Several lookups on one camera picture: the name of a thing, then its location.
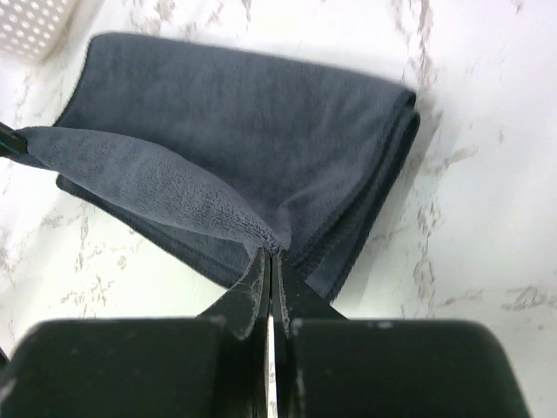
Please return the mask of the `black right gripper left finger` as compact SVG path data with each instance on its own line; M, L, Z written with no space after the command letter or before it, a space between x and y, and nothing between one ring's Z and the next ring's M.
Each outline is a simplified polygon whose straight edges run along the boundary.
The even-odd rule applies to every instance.
M191 318L52 320L1 373L4 417L264 417L271 258Z

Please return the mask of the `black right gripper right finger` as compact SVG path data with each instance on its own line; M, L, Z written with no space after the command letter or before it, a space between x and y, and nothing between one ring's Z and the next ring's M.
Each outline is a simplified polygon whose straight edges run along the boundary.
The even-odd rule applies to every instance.
M498 339L469 320L350 320L272 258L282 417L527 417Z

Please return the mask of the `dark blue towel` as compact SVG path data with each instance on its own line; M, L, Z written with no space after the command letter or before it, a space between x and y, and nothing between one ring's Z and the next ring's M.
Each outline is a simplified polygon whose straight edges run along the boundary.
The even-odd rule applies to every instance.
M358 72L106 33L15 161L223 287L262 247L333 300L412 147L415 101Z

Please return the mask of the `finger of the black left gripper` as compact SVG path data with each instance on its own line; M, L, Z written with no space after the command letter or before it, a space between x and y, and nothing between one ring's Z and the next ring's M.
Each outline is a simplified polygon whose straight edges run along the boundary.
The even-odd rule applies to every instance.
M27 141L4 123L0 123L0 156L19 155L27 153Z

